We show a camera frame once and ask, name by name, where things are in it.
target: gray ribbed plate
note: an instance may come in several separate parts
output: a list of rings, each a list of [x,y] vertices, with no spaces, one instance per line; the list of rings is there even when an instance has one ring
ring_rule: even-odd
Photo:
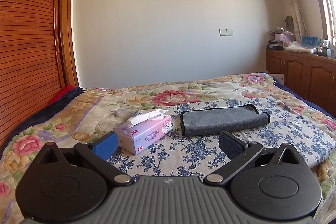
[[[26,219],[24,224],[38,222]],[[192,177],[140,176],[128,187],[115,188],[106,202],[73,224],[269,224],[236,207],[226,191]],[[286,224],[316,224],[311,218]]]

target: gray towel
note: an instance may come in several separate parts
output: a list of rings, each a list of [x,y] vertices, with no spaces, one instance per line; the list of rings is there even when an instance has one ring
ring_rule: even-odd
[[[219,134],[263,126],[270,122],[267,112],[259,114],[252,104],[239,107],[210,108],[181,113],[183,136]]]

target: light switch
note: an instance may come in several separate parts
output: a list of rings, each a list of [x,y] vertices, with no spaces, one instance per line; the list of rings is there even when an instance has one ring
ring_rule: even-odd
[[[219,35],[220,35],[221,37],[225,37],[225,36],[227,36],[226,29],[219,29]]]

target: bed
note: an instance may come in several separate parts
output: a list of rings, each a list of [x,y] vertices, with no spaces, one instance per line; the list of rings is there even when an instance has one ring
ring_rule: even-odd
[[[336,218],[334,118],[268,74],[253,73],[124,89],[77,89],[65,94],[13,131],[3,147],[0,223],[23,220],[15,202],[15,188],[45,142],[56,142],[59,147],[73,147],[80,141],[93,142],[131,116],[147,109],[163,108],[172,116],[172,131],[137,156],[119,147],[108,162],[135,180],[139,175],[198,175],[203,179],[229,158],[219,149],[218,135],[182,136],[180,113],[244,104],[268,112],[271,122],[233,134],[244,141],[258,141],[265,147],[292,143],[312,168],[323,190],[316,220],[328,223]]]

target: cabinet top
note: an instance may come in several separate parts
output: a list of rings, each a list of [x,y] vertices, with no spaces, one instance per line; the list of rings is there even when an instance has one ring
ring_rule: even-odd
[[[312,60],[318,60],[321,62],[326,62],[330,64],[336,64],[336,59],[330,58],[330,57],[324,57],[324,56],[318,56],[315,54],[307,54],[307,53],[301,53],[301,52],[290,52],[290,51],[284,51],[284,50],[269,50],[266,49],[266,52],[271,52],[275,54],[284,54],[284,55],[291,55],[291,56],[296,56],[296,57],[303,57],[307,59],[312,59]]]

